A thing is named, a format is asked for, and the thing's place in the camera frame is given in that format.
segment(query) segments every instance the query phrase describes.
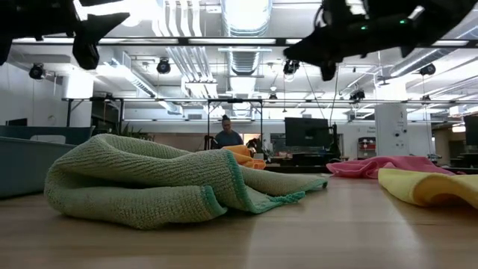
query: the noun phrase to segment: table surface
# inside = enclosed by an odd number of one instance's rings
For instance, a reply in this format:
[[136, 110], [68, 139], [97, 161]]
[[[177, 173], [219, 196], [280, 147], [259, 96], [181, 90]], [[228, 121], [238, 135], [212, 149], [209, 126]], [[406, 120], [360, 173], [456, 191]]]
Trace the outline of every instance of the table surface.
[[0, 201], [0, 268], [477, 268], [477, 224], [476, 209], [418, 208], [365, 179], [148, 232], [63, 217], [35, 195]]

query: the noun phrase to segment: towel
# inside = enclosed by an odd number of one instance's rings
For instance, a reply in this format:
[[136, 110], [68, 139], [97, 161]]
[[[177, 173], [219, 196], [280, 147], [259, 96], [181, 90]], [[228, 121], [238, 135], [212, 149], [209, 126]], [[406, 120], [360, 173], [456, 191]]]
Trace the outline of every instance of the towel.
[[234, 159], [238, 164], [243, 165], [248, 168], [254, 168], [263, 170], [266, 167], [266, 162], [264, 160], [257, 160], [250, 156], [249, 149], [244, 145], [237, 146], [224, 146], [223, 149], [232, 151]]
[[334, 176], [360, 179], [377, 179], [379, 168], [397, 168], [454, 175], [454, 173], [448, 170], [435, 166], [428, 158], [423, 156], [379, 156], [363, 161], [344, 161], [327, 164], [327, 168]]
[[478, 209], [478, 176], [448, 176], [396, 169], [380, 169], [379, 184], [391, 195], [413, 205], [456, 205]]
[[155, 229], [211, 220], [228, 207], [262, 213], [326, 183], [239, 166], [225, 149], [191, 153], [100, 134], [52, 165], [45, 195], [65, 215]]

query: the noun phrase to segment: woman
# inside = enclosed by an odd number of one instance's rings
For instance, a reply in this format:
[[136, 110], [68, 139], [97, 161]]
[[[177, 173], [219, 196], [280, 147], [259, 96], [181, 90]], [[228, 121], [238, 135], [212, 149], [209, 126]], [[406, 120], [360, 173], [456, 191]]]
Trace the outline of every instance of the woman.
[[222, 120], [223, 130], [216, 135], [216, 141], [219, 148], [223, 146], [237, 146], [243, 145], [244, 142], [237, 132], [232, 131], [231, 119], [226, 115], [223, 116]]

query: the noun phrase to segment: computer monitor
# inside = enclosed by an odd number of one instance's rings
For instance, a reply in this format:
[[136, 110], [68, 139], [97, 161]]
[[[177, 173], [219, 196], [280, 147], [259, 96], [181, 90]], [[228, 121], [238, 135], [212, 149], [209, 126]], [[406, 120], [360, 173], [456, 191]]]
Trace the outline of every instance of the computer monitor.
[[466, 116], [465, 121], [465, 139], [468, 146], [478, 146], [478, 117]]
[[286, 117], [285, 145], [329, 147], [329, 121], [325, 119]]

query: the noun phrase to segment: pink towel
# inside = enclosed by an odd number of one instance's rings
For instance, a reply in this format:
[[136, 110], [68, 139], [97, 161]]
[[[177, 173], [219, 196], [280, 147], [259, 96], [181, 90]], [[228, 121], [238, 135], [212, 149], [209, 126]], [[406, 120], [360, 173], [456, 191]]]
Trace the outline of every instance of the pink towel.
[[379, 156], [363, 161], [327, 164], [327, 168], [334, 176], [346, 178], [377, 179], [380, 168], [455, 175], [443, 168], [436, 167], [428, 158], [421, 156]]

